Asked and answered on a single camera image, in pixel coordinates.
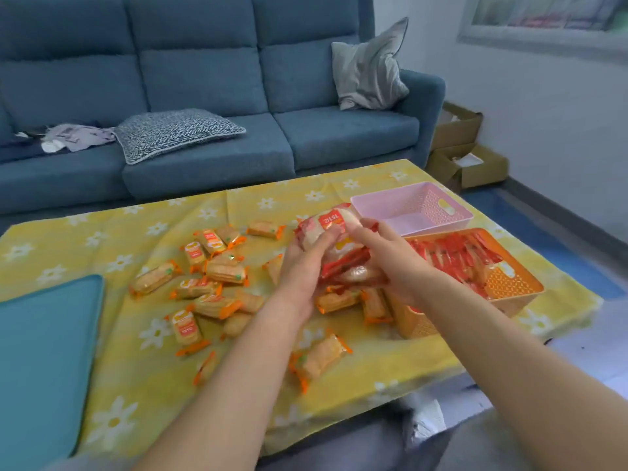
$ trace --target coffee table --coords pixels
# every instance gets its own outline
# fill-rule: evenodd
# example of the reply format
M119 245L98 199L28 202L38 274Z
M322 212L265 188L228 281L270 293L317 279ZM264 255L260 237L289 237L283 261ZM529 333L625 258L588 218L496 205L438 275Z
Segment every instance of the coffee table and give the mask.
M168 299L172 285L133 300L127 286L135 276L168 259L183 262L179 246L201 227L229 222L244 228L254 219L295 227L299 219L349 201L354 195L421 181L436 183L409 161L399 160L22 223L0 238L0 300L87 274L105 277L106 297L78 451L137 455L194 395L193 376L210 350L221 357L231 343L219 341L220 325L200 320L205 336L214 345L186 359L176 357L177 344L162 318L182 309L184 303ZM488 229L545 285L546 292L515 318L523 327L540 337L555 337L590 323L592 313L602 304L598 296L472 206L463 204L475 214L468 227ZM278 242L250 237L240 247L251 267L252 292L268 295L272 291L260 265L283 252L291 237L287 234ZM287 374L266 433L266 454L422 385L462 372L439 336L401 340L392 326L365 327L359 307L327 316L317 314L303 330L297 346L308 347L323 337L326 327L340 334L354 354L318 379L305 395Z

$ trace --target open cardboard box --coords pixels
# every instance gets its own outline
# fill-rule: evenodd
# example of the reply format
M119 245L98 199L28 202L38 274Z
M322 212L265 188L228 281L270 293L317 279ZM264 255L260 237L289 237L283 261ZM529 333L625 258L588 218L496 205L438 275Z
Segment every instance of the open cardboard box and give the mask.
M458 117L458 120L451 122L451 114ZM473 112L452 102L445 102L434 131L434 140L432 140L430 150L475 142L483 118L481 112Z
M483 164L460 167L452 159L462 158L471 152L483 160ZM508 177L509 162L480 144L434 150L428 159L425 171L452 191L504 181Z

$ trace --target person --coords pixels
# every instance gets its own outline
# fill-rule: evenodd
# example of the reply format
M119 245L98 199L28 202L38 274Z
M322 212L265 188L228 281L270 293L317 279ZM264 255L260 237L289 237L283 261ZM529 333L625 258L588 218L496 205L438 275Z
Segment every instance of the person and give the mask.
M428 266L388 225L375 233L373 220L361 221L349 233L370 248L387 287L428 316L498 413L461 425L461 438L441 446L431 465L421 459L421 446L399 469L626 469L628 403L621 396ZM323 254L339 234L334 225L307 252L289 245L276 291L134 471L255 468L289 355L313 311ZM514 443L503 438L510 434ZM500 436L497 448L487 444Z

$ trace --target sofa armrest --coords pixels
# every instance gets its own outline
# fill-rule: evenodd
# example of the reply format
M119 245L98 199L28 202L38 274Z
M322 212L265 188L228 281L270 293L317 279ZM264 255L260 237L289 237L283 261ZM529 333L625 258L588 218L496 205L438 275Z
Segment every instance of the sofa armrest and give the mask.
M436 122L445 101L445 81L438 76L406 69L401 70L401 81L410 89L410 94L394 109L419 119L419 142L414 147L412 162L424 168Z

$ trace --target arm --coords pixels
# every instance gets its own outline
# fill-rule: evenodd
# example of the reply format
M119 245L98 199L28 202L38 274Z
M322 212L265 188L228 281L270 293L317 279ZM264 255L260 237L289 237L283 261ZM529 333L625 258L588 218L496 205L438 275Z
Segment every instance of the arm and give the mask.
M438 76L405 69L401 70L401 81L410 89L410 94L397 104L395 110L419 119L419 142L414 146L412 161L424 168L445 100L445 81Z
M428 316L525 449L547 470L628 463L628 402L489 302L427 265L386 225L354 232L406 304Z
M322 256L337 236L329 229L307 253L289 246L278 289L135 471L255 468L294 341L313 310Z

